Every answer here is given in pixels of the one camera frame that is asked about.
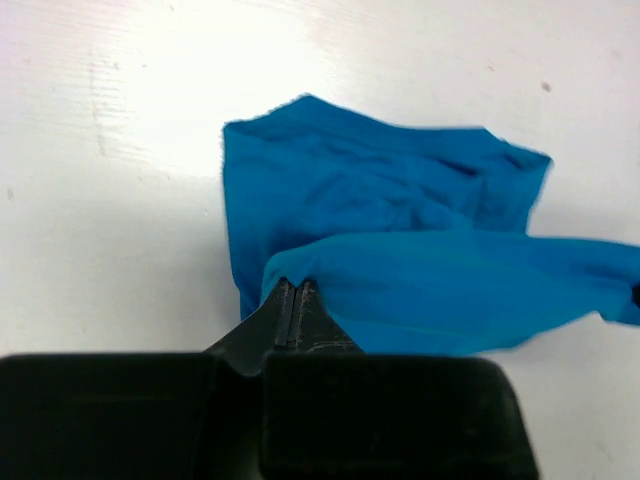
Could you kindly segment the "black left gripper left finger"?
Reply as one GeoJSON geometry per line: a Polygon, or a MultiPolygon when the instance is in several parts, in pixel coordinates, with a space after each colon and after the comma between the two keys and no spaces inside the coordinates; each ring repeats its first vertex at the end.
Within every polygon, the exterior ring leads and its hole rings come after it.
{"type": "Polygon", "coordinates": [[[1,361],[5,479],[215,479],[251,452],[265,355],[289,326],[280,281],[202,352],[20,354],[1,361]]]}

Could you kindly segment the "blue t-shirt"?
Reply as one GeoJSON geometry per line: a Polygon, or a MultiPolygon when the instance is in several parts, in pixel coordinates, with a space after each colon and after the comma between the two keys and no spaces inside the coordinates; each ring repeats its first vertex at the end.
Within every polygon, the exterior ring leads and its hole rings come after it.
{"type": "Polygon", "coordinates": [[[637,325],[639,250],[532,237],[549,156],[482,128],[392,126],[305,95],[223,129],[240,311],[314,281],[370,353],[517,346],[591,313],[637,325]]]}

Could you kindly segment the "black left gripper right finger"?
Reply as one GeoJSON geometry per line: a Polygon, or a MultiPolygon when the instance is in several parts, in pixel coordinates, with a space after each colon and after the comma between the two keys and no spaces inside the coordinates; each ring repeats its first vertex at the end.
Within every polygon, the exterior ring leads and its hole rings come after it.
{"type": "Polygon", "coordinates": [[[286,287],[262,369],[267,479],[536,479],[504,371],[478,357],[356,351],[312,283],[286,287]]]}

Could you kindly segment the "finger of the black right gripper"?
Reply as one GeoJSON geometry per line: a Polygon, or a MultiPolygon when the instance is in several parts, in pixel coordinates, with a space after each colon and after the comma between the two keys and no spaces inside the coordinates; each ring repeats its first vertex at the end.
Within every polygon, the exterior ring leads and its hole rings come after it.
{"type": "Polygon", "coordinates": [[[632,301],[636,306],[640,306],[640,284],[636,284],[632,288],[632,301]]]}

